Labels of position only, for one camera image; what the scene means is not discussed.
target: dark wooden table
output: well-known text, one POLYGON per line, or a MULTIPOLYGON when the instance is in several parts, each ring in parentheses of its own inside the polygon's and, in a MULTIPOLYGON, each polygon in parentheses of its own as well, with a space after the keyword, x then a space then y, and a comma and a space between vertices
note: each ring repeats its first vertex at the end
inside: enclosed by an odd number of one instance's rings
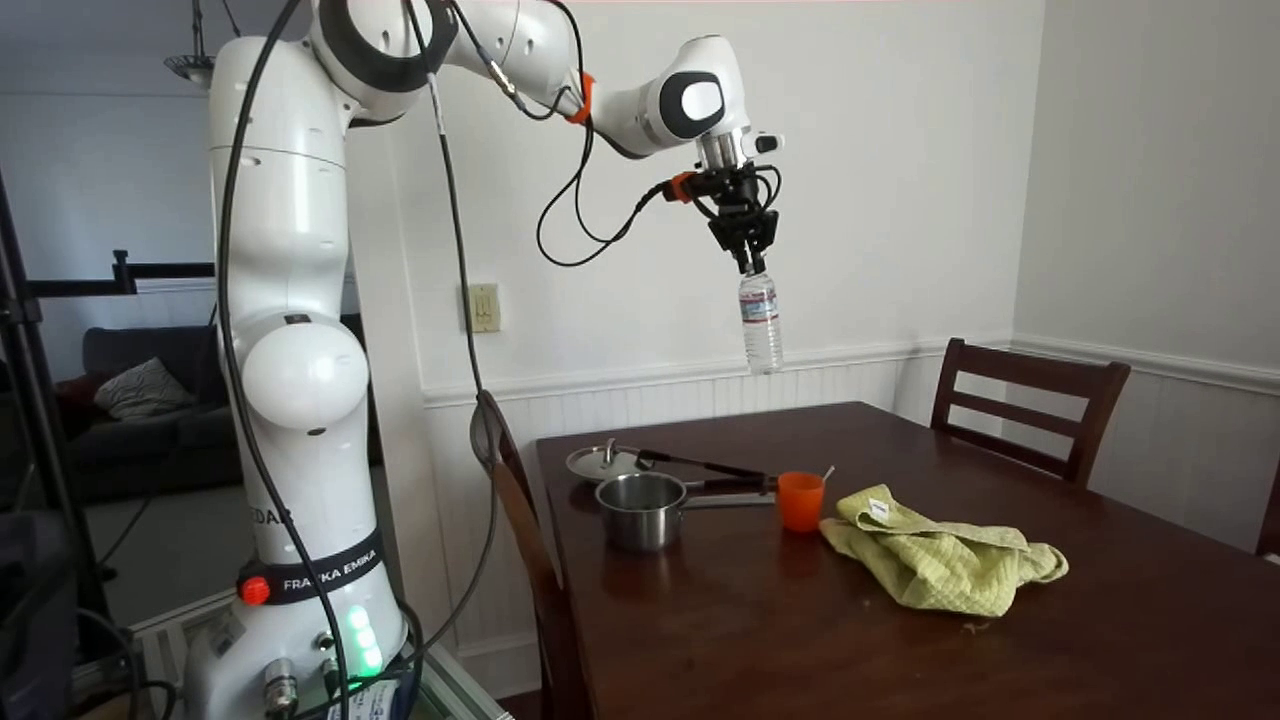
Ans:
POLYGON ((947 442, 869 402, 542 439, 558 553, 602 720, 630 714, 1280 714, 1280 569, 947 442), (604 543, 572 448, 616 439, 743 468, 889 482, 936 520, 1015 524, 1071 574, 1004 621, 895 608, 771 507, 681 515, 664 554, 604 543))

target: metal pot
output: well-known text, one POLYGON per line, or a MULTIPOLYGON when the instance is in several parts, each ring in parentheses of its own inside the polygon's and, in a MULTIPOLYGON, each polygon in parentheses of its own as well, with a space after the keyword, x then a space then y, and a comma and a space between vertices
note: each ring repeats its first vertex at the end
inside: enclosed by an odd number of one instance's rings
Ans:
POLYGON ((604 535, 613 549, 630 553, 659 553, 678 543, 678 512, 683 501, 687 486, 664 472, 635 472, 595 486, 604 535))

